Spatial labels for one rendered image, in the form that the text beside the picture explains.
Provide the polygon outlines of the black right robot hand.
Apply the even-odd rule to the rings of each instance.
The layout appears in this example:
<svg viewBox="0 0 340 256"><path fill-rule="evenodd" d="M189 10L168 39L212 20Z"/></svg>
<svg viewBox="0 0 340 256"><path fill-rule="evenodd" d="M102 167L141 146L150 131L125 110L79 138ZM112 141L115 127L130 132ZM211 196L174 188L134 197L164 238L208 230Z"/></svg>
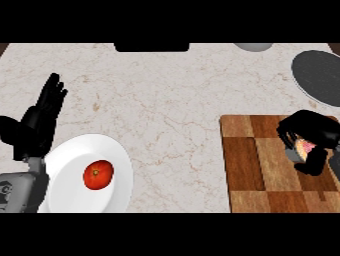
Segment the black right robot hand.
<svg viewBox="0 0 340 256"><path fill-rule="evenodd" d="M297 162L294 168L301 173L317 176L323 170L326 149L338 146L340 123L313 111L298 110L279 122L276 132L285 145L285 152L295 151L298 137L314 145L305 160Z"/></svg>

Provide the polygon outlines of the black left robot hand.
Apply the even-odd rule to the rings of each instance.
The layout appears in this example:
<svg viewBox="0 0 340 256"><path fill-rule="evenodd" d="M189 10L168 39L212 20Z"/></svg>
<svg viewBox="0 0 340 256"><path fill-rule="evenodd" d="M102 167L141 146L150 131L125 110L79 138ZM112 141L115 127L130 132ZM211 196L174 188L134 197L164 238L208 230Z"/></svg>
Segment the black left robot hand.
<svg viewBox="0 0 340 256"><path fill-rule="evenodd" d="M66 92L59 75L51 73L37 103L26 109L22 119L0 116L0 140L13 147L14 161L43 158L48 153Z"/></svg>

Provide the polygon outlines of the pink frosted cupcake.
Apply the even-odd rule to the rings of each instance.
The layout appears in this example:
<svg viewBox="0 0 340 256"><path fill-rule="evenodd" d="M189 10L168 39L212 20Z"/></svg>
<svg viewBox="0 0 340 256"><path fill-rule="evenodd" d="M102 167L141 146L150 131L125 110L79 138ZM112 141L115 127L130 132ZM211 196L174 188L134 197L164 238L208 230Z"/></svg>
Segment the pink frosted cupcake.
<svg viewBox="0 0 340 256"><path fill-rule="evenodd" d="M285 149L285 155L288 159L295 163L304 163L307 155L316 145L304 139L297 139L294 142L294 147Z"/></svg>

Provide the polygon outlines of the dark grey pan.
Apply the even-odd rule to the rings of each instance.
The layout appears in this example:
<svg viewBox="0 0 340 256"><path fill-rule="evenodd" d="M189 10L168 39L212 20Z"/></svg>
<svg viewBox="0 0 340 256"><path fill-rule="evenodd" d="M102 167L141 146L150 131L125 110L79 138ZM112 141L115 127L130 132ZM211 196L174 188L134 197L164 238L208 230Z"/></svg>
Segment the dark grey pan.
<svg viewBox="0 0 340 256"><path fill-rule="evenodd" d="M291 62L297 86L317 102L340 107L340 56L320 50L299 52Z"/></svg>

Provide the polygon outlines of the wooden checkered cutting board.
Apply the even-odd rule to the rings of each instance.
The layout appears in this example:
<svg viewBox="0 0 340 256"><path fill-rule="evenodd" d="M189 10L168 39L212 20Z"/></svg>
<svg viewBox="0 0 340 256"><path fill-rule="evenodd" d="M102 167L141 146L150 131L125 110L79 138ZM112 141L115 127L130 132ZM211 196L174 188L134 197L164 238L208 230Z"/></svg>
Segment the wooden checkered cutting board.
<svg viewBox="0 0 340 256"><path fill-rule="evenodd" d="M277 115L220 117L230 211L340 212L340 181L329 168L317 176L294 169L277 137Z"/></svg>

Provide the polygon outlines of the white plate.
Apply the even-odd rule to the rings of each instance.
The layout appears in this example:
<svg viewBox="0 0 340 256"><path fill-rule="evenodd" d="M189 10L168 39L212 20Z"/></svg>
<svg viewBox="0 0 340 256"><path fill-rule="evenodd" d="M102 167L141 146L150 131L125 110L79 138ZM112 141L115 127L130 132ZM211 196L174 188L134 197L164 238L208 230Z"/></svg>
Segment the white plate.
<svg viewBox="0 0 340 256"><path fill-rule="evenodd" d="M112 164L110 183L87 188L87 166L103 160ZM121 144L100 134L84 134L65 141L44 158L48 186L40 213L124 212L133 190L133 168Z"/></svg>

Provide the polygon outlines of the red tomato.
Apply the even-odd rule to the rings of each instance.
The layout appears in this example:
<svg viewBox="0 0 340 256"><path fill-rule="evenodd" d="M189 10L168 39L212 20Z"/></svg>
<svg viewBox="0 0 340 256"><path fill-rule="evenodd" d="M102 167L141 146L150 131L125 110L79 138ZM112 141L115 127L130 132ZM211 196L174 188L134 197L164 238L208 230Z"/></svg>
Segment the red tomato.
<svg viewBox="0 0 340 256"><path fill-rule="evenodd" d="M106 160L94 161L84 169L82 181L90 190L103 189L112 180L113 166Z"/></svg>

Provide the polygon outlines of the grey round object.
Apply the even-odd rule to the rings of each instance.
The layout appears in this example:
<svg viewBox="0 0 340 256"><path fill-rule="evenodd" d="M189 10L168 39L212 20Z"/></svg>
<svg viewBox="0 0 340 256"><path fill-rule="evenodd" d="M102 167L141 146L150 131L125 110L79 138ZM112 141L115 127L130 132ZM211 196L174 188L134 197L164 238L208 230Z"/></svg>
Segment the grey round object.
<svg viewBox="0 0 340 256"><path fill-rule="evenodd" d="M236 43L234 46L248 52L263 52L271 47L271 43Z"/></svg>

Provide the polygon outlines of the black appliance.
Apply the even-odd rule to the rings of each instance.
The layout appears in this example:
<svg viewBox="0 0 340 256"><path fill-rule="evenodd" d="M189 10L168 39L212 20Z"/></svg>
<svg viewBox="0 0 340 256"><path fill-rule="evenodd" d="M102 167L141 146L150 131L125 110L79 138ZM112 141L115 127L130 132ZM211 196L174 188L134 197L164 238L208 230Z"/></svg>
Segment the black appliance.
<svg viewBox="0 0 340 256"><path fill-rule="evenodd" d="M118 52L186 52L187 43L115 43Z"/></svg>

